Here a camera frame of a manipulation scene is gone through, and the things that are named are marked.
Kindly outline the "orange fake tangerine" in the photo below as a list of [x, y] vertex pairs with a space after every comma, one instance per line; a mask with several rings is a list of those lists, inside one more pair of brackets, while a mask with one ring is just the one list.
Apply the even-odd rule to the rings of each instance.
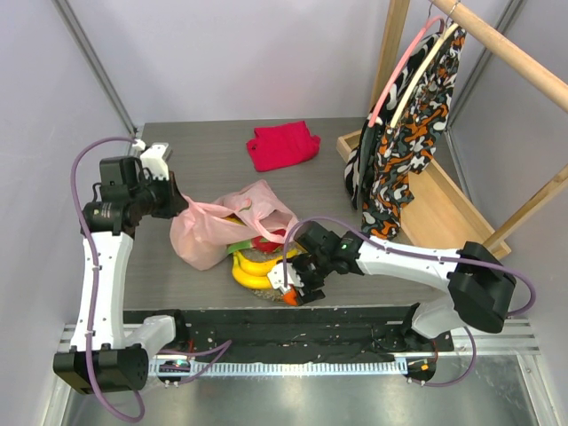
[[296, 291], [291, 288], [282, 296], [282, 301], [290, 306], [298, 306]]

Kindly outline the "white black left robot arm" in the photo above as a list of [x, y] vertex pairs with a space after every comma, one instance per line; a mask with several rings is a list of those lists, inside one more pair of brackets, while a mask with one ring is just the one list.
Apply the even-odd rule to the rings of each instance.
[[82, 211], [90, 234], [83, 238], [83, 291], [67, 351], [53, 358], [54, 373], [80, 394], [140, 391], [149, 361], [162, 348], [182, 352], [189, 342], [179, 310], [151, 313], [131, 334], [123, 326], [126, 269], [136, 228], [145, 216], [171, 219], [188, 206], [175, 176], [158, 154], [123, 156], [99, 163], [100, 198]]

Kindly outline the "pink plastic bag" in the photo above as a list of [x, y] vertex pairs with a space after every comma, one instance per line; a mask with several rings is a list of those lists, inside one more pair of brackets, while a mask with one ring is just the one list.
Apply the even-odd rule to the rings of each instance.
[[170, 242], [175, 253], [199, 271], [220, 263], [234, 243], [260, 236], [282, 244], [278, 231], [289, 232], [298, 222], [263, 179], [211, 203], [187, 195], [184, 199], [188, 208], [172, 220]]

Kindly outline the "red fake dragon fruit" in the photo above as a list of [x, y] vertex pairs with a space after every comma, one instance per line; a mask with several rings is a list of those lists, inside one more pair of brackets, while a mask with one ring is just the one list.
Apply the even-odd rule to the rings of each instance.
[[280, 242], [269, 241], [264, 236], [259, 235], [250, 240], [239, 241], [227, 246], [226, 253], [231, 255], [236, 251], [241, 251], [245, 249], [254, 249], [262, 253], [275, 253], [281, 250], [283, 244]]

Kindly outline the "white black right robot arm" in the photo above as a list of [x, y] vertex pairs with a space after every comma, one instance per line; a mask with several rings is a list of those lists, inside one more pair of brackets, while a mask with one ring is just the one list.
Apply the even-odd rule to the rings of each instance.
[[300, 304], [322, 298], [325, 279], [333, 272], [390, 276], [438, 290], [439, 298], [412, 307], [400, 329], [402, 343], [410, 350], [419, 351], [460, 327], [499, 334], [509, 315], [517, 281], [477, 242], [458, 249], [419, 248], [354, 231], [338, 236], [315, 221], [302, 224], [294, 241], [304, 252], [285, 269], [288, 284], [300, 292]]

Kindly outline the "yellow fake banana bunch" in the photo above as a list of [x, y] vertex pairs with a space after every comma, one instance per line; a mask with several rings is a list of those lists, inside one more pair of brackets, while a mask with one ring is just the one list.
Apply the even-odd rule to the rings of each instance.
[[268, 273], [282, 260], [282, 256], [264, 262], [253, 262], [240, 251], [233, 253], [232, 276], [244, 288], [252, 290], [272, 289]]

